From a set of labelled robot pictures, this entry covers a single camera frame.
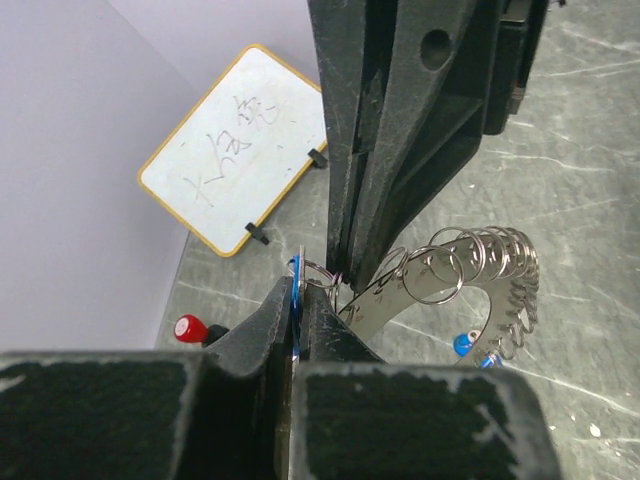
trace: blue object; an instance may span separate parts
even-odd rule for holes
[[[469,338],[468,333],[461,333],[453,340],[453,350],[460,356],[464,357],[473,347],[473,340]],[[501,367],[502,358],[499,355],[487,355],[480,364],[480,368]]]
[[[293,332],[293,354],[300,354],[300,255],[296,255],[291,259],[293,263],[293,285],[291,287],[291,317]]]

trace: red button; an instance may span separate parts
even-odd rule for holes
[[[179,342],[202,343],[207,339],[209,331],[199,318],[193,315],[183,315],[176,322],[173,334]]]

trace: small whiteboard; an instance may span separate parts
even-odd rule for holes
[[[249,239],[326,138],[318,86],[247,47],[142,167],[143,189],[218,255]]]

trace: yellow frame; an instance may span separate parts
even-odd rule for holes
[[[236,65],[236,63],[238,63],[240,61],[240,59],[244,56],[245,53],[247,53],[249,50],[251,50],[252,48],[257,48],[258,50],[261,50],[262,52],[266,53],[267,55],[269,55],[271,58],[273,58],[276,62],[278,62],[280,65],[282,65],[283,67],[285,67],[287,70],[289,70],[291,73],[295,74],[298,78],[300,78],[301,80],[303,80],[305,83],[307,83],[308,85],[310,85],[311,87],[315,88],[317,91],[320,91],[320,87],[318,85],[316,85],[311,79],[309,79],[308,77],[306,77],[305,75],[303,75],[302,73],[300,73],[298,70],[296,70],[295,68],[293,68],[291,65],[289,65],[288,63],[286,63],[284,60],[282,60],[281,58],[277,57],[273,52],[271,52],[269,49],[267,49],[266,47],[264,47],[263,45],[260,45],[258,43],[252,43],[251,45],[248,45],[247,47],[245,47],[242,52],[240,52],[240,54],[238,54],[238,56],[235,58],[235,60],[233,62],[231,62],[231,64],[226,68],[226,70],[222,73],[222,75],[220,75],[220,77],[218,77],[218,79],[214,82],[214,84],[211,86],[211,88],[209,88],[209,90],[207,90],[207,92],[202,96],[202,98],[198,101],[198,103],[195,104],[195,106],[189,111],[189,113],[187,113],[187,115],[182,119],[182,121],[178,124],[178,126],[176,128],[173,129],[173,131],[169,134],[169,136],[165,139],[164,142],[162,142],[162,144],[156,149],[156,151],[153,153],[153,155],[151,155],[151,157],[149,158],[149,160],[147,160],[145,162],[145,164],[142,166],[142,168],[140,168],[140,170],[138,171],[138,185],[140,186],[140,188],[142,188],[145,192],[147,192],[149,195],[151,195],[151,197],[158,202],[160,205],[162,205],[169,213],[171,213],[171,215],[173,215],[182,225],[184,225],[185,227],[187,227],[189,229],[189,231],[191,231],[196,237],[198,237],[200,239],[200,241],[202,241],[202,243],[204,243],[205,245],[207,245],[211,250],[213,250],[216,254],[218,254],[219,256],[223,257],[223,258],[229,258],[229,257],[233,257],[235,254],[237,254],[240,249],[242,247],[244,247],[244,245],[247,243],[247,241],[249,240],[249,238],[251,237],[251,234],[247,232],[247,234],[244,236],[244,238],[242,240],[240,240],[240,242],[238,243],[238,245],[231,251],[231,252],[223,252],[221,250],[219,250],[214,244],[212,244],[211,242],[209,242],[206,238],[204,238],[202,236],[202,234],[196,230],[196,228],[191,225],[190,223],[188,223],[184,218],[182,218],[175,210],[173,210],[173,208],[171,208],[167,203],[165,203],[160,197],[158,197],[154,192],[152,192],[144,183],[142,183],[142,174],[144,173],[144,171],[146,170],[146,168],[151,164],[151,162],[153,162],[153,160],[155,160],[155,158],[158,156],[158,154],[162,151],[162,149],[166,146],[167,143],[169,143],[169,141],[173,138],[173,136],[178,132],[178,130],[180,130],[182,128],[182,126],[185,124],[185,122],[187,120],[189,120],[189,118],[191,117],[191,115],[193,114],[193,112],[195,112],[198,107],[200,107],[200,105],[202,104],[202,102],[205,101],[205,99],[211,94],[211,92],[213,91],[214,88],[216,88],[218,86],[218,84],[222,81],[222,79],[224,77],[226,77],[227,73],[229,73],[229,71]],[[323,151],[325,149],[325,147],[327,146],[327,142],[326,140],[317,148],[317,150],[319,152]],[[282,201],[282,199],[287,195],[287,193],[289,193],[289,191],[293,188],[293,186],[296,184],[296,182],[298,180],[300,180],[300,177],[302,177],[302,175],[309,169],[309,167],[311,166],[311,164],[313,163],[313,160],[311,158],[309,158],[309,160],[307,161],[307,163],[304,165],[304,167],[291,179],[291,181],[287,184],[287,186],[285,187],[284,190],[282,190],[282,192],[280,192],[280,194],[276,197],[276,199],[273,201],[273,203],[271,205],[269,205],[269,207],[267,208],[267,210],[264,212],[264,214],[262,214],[262,216],[258,219],[258,221],[255,223],[256,226],[260,226],[265,219],[271,214],[271,212],[278,206],[278,204]]]

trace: whiteboard stand foot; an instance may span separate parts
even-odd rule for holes
[[[327,157],[322,155],[315,148],[312,148],[311,150],[309,150],[308,155],[309,157],[311,157],[311,160],[313,160],[313,168],[324,170],[329,166],[329,160],[327,160]]]
[[[255,238],[256,240],[258,240],[259,242],[262,242],[265,245],[269,245],[269,239],[267,238],[267,235],[264,233],[264,230],[262,230],[260,227],[257,227],[253,223],[249,222],[247,223],[247,226],[244,228],[251,234],[252,238]]]

